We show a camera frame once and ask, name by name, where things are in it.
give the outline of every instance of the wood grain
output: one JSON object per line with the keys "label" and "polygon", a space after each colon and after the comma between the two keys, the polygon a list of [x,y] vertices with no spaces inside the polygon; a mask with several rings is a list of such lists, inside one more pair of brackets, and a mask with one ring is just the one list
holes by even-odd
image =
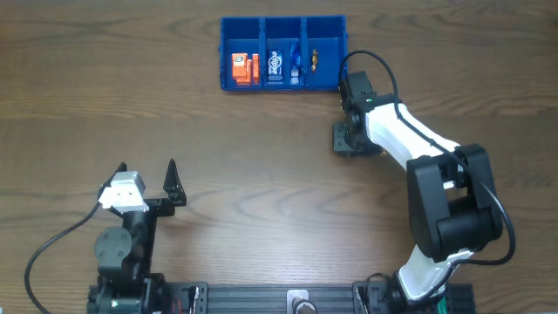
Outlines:
{"label": "wood grain", "polygon": [[[37,313],[24,267],[79,220],[121,161],[160,195],[175,158],[188,206],[161,219],[153,270],[173,281],[350,283],[406,262],[405,176],[330,147],[335,93],[221,91],[220,17],[345,14],[349,49],[384,56],[411,111],[491,156],[518,249],[465,266],[479,313],[558,311],[558,6],[554,1],[0,3],[0,307]],[[380,92],[387,76],[356,57]],[[55,313],[85,309],[99,212],[37,260]],[[501,256],[505,236],[480,257]]]}

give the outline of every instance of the blue tray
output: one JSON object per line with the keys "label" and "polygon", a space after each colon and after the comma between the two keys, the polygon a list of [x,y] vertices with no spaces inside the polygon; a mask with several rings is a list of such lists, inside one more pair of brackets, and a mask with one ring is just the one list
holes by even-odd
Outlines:
{"label": "blue tray", "polygon": [[[298,42],[302,70],[299,84],[290,83],[290,43]],[[282,84],[268,83],[268,50],[281,49]],[[312,51],[318,52],[316,71],[311,67]],[[221,88],[225,91],[337,91],[339,65],[347,54],[345,16],[322,17],[222,17]],[[237,85],[232,77],[233,53],[260,55],[260,83]]]}

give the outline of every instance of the robotic arm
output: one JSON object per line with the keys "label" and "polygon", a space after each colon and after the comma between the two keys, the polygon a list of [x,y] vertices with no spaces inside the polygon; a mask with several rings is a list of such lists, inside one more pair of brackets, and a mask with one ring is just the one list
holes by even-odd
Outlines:
{"label": "robotic arm", "polygon": [[[501,236],[500,212],[490,195],[448,156],[454,154],[464,161],[495,194],[487,152],[479,145],[460,146],[437,135],[412,117],[394,95],[378,96],[365,72],[347,75],[339,90],[345,121],[334,125],[336,153],[387,152],[407,172],[409,218],[417,245],[391,280],[387,293],[391,311],[414,311],[435,304],[444,295],[452,263],[471,257]],[[466,188],[467,192],[448,201],[446,190],[450,188]]]}

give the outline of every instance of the wooden tabletop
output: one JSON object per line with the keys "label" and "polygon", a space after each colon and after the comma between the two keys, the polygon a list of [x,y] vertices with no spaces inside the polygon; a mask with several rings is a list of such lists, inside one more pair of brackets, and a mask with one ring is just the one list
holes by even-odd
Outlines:
{"label": "wooden tabletop", "polygon": [[[80,220],[121,161],[148,195],[177,162],[188,205],[160,219],[153,271],[171,281],[351,283],[392,273],[414,241],[392,158],[333,154],[327,92],[220,88],[220,17],[345,14],[349,50],[383,56],[410,111],[479,143],[517,233],[500,267],[463,266],[480,313],[558,311],[558,5],[540,1],[93,1],[0,3],[0,307],[37,313],[24,267]],[[355,57],[380,92],[384,70]],[[81,313],[99,211],[31,274],[55,313]],[[477,257],[496,258],[507,234]]]}

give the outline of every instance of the orange package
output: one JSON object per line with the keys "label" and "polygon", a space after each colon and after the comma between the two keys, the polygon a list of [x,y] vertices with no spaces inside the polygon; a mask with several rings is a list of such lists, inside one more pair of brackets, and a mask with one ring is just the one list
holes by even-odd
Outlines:
{"label": "orange package", "polygon": [[254,75],[254,84],[260,84],[260,55],[254,53],[252,55],[252,62],[254,64],[254,70],[252,71]]}
{"label": "orange package", "polygon": [[248,65],[247,53],[233,53],[233,79],[246,78]]}
{"label": "orange package", "polygon": [[236,84],[238,85],[250,85],[252,84],[252,60],[246,62],[246,77],[237,78]]}

